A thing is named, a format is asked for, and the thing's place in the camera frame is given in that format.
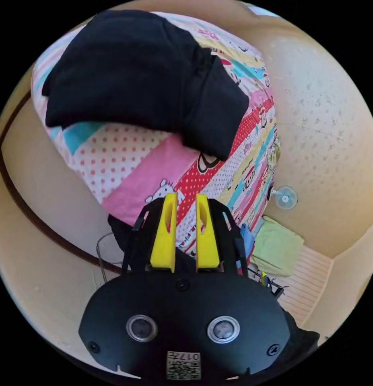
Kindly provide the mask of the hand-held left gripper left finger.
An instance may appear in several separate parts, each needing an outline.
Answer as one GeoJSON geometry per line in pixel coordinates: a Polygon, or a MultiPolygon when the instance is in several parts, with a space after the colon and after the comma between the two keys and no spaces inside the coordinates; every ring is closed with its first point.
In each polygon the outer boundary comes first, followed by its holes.
{"type": "Polygon", "coordinates": [[[175,271],[177,193],[167,194],[159,217],[150,264],[154,269],[175,271]]]}

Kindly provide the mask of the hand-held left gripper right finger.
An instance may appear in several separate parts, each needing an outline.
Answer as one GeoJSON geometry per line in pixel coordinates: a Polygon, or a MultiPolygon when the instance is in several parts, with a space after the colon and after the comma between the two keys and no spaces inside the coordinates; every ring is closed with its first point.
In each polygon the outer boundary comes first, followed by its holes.
{"type": "Polygon", "coordinates": [[[196,195],[196,266],[197,271],[217,269],[220,257],[214,234],[208,198],[196,195]]]}

